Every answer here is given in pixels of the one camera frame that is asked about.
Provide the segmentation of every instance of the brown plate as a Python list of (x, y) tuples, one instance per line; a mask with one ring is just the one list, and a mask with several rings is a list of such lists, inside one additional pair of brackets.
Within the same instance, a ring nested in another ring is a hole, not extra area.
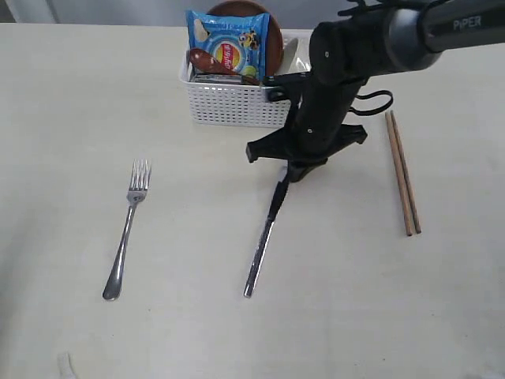
[[(263, 6), (246, 0), (230, 0), (228, 2), (222, 2), (207, 12), (207, 14), (211, 14), (212, 16), (236, 17), (256, 16), (262, 13), (269, 12)], [(281, 29), (275, 18), (270, 15), (267, 34), (267, 55), (265, 57), (267, 76), (275, 74), (281, 66), (282, 47), (283, 42)]]

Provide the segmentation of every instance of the fork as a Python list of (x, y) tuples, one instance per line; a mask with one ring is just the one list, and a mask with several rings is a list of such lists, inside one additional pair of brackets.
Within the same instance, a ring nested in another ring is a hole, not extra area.
[(105, 285), (102, 297), (106, 300), (115, 300), (121, 293), (123, 271), (125, 267), (126, 246), (128, 245), (129, 232), (132, 229), (133, 216), (137, 205), (142, 202), (148, 194), (149, 180), (151, 178), (151, 164), (145, 159), (133, 161), (132, 178), (130, 179), (128, 195), (128, 214), (126, 216), (125, 228), (119, 244), (116, 259), (110, 271), (109, 280)]

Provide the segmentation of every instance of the chip bag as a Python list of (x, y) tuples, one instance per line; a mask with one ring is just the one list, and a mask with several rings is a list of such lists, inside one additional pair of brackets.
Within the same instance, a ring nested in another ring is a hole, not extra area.
[(268, 13), (219, 17), (188, 10), (189, 48), (203, 49), (226, 68), (261, 81), (265, 76), (269, 20)]

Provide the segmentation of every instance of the white plastic basket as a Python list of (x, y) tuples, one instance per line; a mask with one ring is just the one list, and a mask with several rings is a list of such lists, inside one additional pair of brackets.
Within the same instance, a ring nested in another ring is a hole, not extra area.
[[(308, 38), (311, 31), (282, 31), (284, 45), (294, 38)], [(265, 101), (264, 88), (255, 85), (209, 84), (189, 81), (191, 64), (185, 54), (179, 79), (185, 84), (194, 122), (229, 126), (284, 126), (289, 100)]]

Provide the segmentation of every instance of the wooden chopstick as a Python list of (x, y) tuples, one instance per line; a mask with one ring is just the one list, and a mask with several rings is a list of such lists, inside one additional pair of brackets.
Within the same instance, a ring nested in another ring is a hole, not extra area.
[(407, 185), (405, 175), (402, 169), (402, 160), (398, 152), (398, 142), (393, 127), (393, 120), (391, 114), (386, 112), (387, 135), (389, 136), (389, 143), (391, 144), (391, 154), (393, 155), (393, 163), (395, 164), (396, 179), (398, 180), (398, 190), (400, 191), (400, 200), (402, 202), (403, 219), (405, 221), (405, 231), (408, 236), (413, 233), (412, 226), (412, 210), (410, 209), (409, 194), (407, 192)]
[(391, 121), (393, 122), (393, 131), (395, 132), (396, 142), (398, 144), (398, 152), (400, 154), (400, 161), (402, 162), (403, 176), (407, 185), (407, 193), (409, 194), (410, 209), (412, 210), (413, 225), (416, 229), (416, 233), (421, 233), (421, 224), (419, 223), (419, 216), (417, 215), (416, 202), (413, 199), (412, 185), (410, 184), (409, 170), (407, 169), (407, 163), (405, 161), (405, 155), (403, 154), (402, 140), (400, 139), (400, 134), (398, 132), (398, 124), (396, 123), (395, 113), (391, 111)]

